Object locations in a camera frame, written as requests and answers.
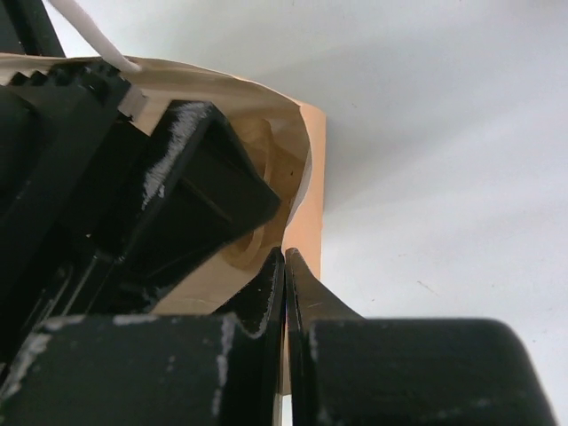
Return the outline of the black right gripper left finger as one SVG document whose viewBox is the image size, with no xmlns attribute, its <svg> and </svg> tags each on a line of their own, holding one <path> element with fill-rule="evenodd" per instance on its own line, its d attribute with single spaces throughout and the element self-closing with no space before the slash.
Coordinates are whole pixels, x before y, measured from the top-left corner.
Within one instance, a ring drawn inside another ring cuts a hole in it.
<svg viewBox="0 0 568 426">
<path fill-rule="evenodd" d="M 209 315 L 69 316 L 23 344 L 4 425 L 278 425 L 284 259 Z"/>
</svg>

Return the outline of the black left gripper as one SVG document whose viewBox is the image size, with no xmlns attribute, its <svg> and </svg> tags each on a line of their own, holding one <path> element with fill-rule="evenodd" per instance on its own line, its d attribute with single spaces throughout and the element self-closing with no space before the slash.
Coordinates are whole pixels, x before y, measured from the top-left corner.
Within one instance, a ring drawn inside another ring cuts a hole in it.
<svg viewBox="0 0 568 426">
<path fill-rule="evenodd" d="M 144 98 L 102 59 L 15 73 L 1 87 L 1 352 L 36 297 L 25 275 L 104 137 Z M 208 101 L 170 102 L 120 197 L 119 313 L 150 312 L 187 274 L 248 232 L 246 186 L 261 182 Z"/>
</svg>

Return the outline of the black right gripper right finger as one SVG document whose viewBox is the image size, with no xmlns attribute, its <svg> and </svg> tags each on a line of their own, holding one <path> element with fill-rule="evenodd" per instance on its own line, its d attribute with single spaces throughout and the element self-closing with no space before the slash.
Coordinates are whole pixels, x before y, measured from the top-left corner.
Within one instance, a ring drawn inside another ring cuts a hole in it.
<svg viewBox="0 0 568 426">
<path fill-rule="evenodd" d="M 296 425 L 552 425 L 528 353 L 495 319 L 366 319 L 286 252 Z"/>
</svg>

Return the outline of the brown paper bag white handles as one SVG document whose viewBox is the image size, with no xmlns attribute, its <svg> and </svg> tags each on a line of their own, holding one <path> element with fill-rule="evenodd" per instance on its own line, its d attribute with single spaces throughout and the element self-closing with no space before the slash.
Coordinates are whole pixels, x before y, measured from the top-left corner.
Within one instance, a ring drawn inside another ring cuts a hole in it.
<svg viewBox="0 0 568 426">
<path fill-rule="evenodd" d="M 160 59 L 1 57 L 1 396 L 58 317 L 184 312 L 227 298 L 276 248 L 320 235 L 320 110 Z"/>
</svg>

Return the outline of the single brown pulp cup carrier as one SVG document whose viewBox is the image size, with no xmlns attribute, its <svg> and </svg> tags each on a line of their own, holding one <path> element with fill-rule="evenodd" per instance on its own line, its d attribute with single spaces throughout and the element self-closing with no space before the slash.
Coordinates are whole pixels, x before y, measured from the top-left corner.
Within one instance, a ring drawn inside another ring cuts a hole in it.
<svg viewBox="0 0 568 426">
<path fill-rule="evenodd" d="M 262 181 L 246 186 L 243 212 L 248 232 L 222 255 L 229 265 L 251 270 L 282 243 L 310 142 L 304 126 L 293 122 L 241 116 L 231 125 Z"/>
</svg>

